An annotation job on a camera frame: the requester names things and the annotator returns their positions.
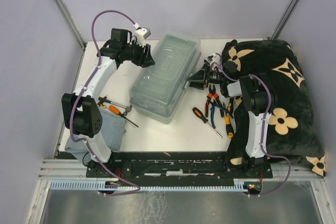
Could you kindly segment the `green plastic tool box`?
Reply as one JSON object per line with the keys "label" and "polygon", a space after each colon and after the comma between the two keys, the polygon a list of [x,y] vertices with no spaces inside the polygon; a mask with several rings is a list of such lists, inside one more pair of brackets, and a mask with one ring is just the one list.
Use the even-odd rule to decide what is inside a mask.
{"label": "green plastic tool box", "polygon": [[166,33],[152,51],[155,65],[142,70],[129,90],[135,110],[169,124],[200,56],[201,41]]}

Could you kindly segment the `black handled claw hammer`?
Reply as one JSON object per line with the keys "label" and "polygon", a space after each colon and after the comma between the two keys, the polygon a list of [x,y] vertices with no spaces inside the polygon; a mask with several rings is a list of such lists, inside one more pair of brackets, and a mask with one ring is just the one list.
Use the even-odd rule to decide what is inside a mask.
{"label": "black handled claw hammer", "polygon": [[131,105],[129,105],[129,106],[125,106],[125,105],[122,105],[122,104],[113,102],[113,101],[111,101],[111,100],[108,100],[107,97],[99,97],[98,100],[99,100],[98,103],[103,103],[103,104],[108,103],[108,104],[110,104],[110,105],[115,106],[116,108],[119,107],[119,108],[124,109],[123,114],[124,114],[125,116],[127,116],[127,114],[132,110],[132,106],[131,106]]}

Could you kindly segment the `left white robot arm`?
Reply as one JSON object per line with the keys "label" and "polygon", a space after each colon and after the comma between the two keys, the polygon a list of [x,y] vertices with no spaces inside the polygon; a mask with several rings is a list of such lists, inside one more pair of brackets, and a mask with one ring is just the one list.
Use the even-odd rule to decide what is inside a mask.
{"label": "left white robot arm", "polygon": [[151,32],[138,27],[135,32],[114,28],[111,38],[98,48],[97,58],[89,75],[72,93],[61,98],[65,127],[73,142],[83,142],[92,160],[99,162],[98,171],[105,177],[116,171],[110,160],[111,149],[100,133],[103,118],[97,106],[99,96],[107,81],[125,61],[146,68],[155,64],[151,46],[145,42]]}

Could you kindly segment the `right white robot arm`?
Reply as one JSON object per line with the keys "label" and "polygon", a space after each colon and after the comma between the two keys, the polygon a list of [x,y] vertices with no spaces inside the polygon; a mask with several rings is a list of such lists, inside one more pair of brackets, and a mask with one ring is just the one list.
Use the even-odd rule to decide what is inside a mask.
{"label": "right white robot arm", "polygon": [[226,98],[241,96],[249,115],[248,139],[245,147],[248,160],[242,162],[241,172],[246,177],[254,177],[260,171],[257,161],[266,160],[267,129],[271,111],[277,103],[277,95],[266,73],[238,76],[238,64],[226,61],[219,65],[213,56],[204,60],[201,69],[191,75],[190,87],[205,89],[210,83],[219,84]]}

